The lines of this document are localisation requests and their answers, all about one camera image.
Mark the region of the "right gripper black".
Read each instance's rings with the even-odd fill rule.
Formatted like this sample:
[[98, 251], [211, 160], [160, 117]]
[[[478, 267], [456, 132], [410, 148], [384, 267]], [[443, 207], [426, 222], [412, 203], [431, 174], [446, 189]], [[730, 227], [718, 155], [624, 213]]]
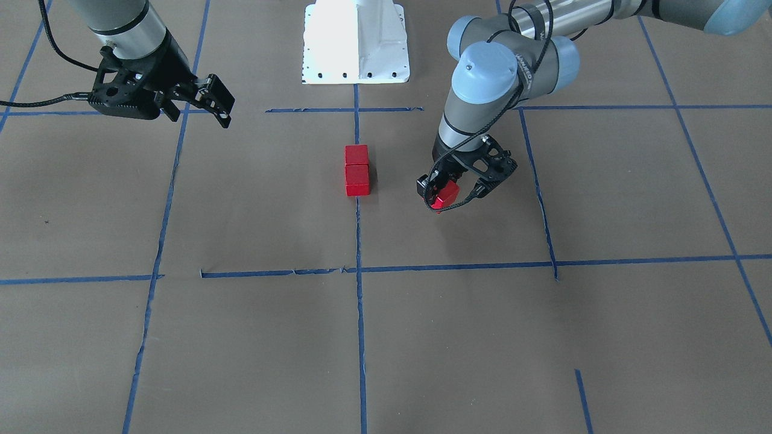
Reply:
[[166, 110], [176, 121], [180, 110], [171, 101], [178, 99], [207, 111], [221, 127], [229, 128], [235, 97], [219, 76], [197, 78], [171, 33], [166, 33], [162, 44], [146, 57], [124, 60], [116, 57], [114, 50], [112, 46], [100, 49], [103, 58], [89, 94], [94, 110], [138, 120], [154, 120]]

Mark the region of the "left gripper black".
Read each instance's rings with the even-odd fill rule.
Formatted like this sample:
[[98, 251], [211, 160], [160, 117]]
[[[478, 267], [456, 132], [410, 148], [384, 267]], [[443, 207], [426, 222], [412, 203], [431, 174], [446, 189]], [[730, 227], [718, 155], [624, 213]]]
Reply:
[[512, 153], [504, 150], [491, 135], [478, 137], [478, 144], [479, 148], [473, 151], [458, 149], [441, 159], [442, 154], [449, 151], [450, 147], [446, 146], [440, 137], [436, 137], [432, 157], [439, 163], [433, 168], [432, 174], [424, 174], [417, 179], [419, 197], [435, 200], [450, 181], [456, 183], [467, 171], [472, 171], [479, 177], [474, 187], [477, 198], [488, 195], [507, 180], [517, 168]]

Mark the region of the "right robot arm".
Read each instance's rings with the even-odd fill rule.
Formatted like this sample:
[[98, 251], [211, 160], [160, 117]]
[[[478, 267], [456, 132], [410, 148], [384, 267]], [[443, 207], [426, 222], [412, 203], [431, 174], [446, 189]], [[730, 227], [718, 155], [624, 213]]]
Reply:
[[231, 123], [235, 97], [218, 76], [197, 77], [185, 53], [149, 1], [72, 1], [102, 42], [102, 60], [88, 103], [107, 116], [177, 121], [176, 101]]

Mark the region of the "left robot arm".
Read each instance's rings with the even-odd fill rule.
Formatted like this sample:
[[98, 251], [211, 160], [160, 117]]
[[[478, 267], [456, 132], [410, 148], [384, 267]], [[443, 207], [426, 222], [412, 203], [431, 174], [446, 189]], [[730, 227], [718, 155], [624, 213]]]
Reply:
[[648, 16], [731, 36], [744, 32], [769, 1], [513, 1], [497, 16], [464, 16], [447, 36], [456, 61], [432, 151], [433, 166], [417, 179], [417, 194], [435, 212], [460, 206], [458, 179], [477, 181], [467, 201], [483, 198], [516, 170], [489, 134], [505, 111], [555, 93], [581, 68], [575, 39], [612, 19]]

